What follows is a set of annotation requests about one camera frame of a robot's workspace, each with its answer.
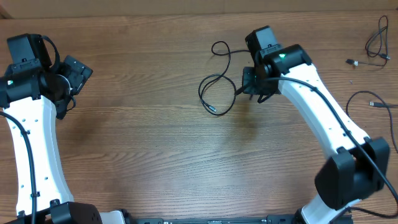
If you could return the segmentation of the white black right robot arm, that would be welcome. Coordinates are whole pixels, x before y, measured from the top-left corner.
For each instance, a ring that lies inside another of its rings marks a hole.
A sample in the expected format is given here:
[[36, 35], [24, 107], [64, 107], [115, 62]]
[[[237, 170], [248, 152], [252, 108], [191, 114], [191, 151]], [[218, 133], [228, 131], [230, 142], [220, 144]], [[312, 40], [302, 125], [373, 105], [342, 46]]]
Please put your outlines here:
[[254, 61], [236, 91], [263, 103], [284, 95], [299, 111], [323, 149], [326, 162], [315, 177], [317, 195], [293, 215], [268, 216], [269, 223], [352, 223], [349, 212], [373, 193], [390, 187], [390, 147], [372, 139], [342, 110], [299, 45], [281, 46], [269, 26], [252, 31], [246, 45]]

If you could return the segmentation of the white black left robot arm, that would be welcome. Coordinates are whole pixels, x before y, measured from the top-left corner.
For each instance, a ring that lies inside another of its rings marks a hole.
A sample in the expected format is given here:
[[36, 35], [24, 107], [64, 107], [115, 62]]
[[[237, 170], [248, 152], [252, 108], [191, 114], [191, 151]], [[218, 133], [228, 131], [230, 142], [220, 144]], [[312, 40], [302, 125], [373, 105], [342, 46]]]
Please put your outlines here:
[[57, 144], [56, 119], [75, 103], [92, 69], [58, 52], [40, 34], [7, 39], [12, 63], [1, 77], [1, 116], [11, 130], [17, 166], [14, 223], [101, 223], [94, 205], [78, 203], [68, 188]]

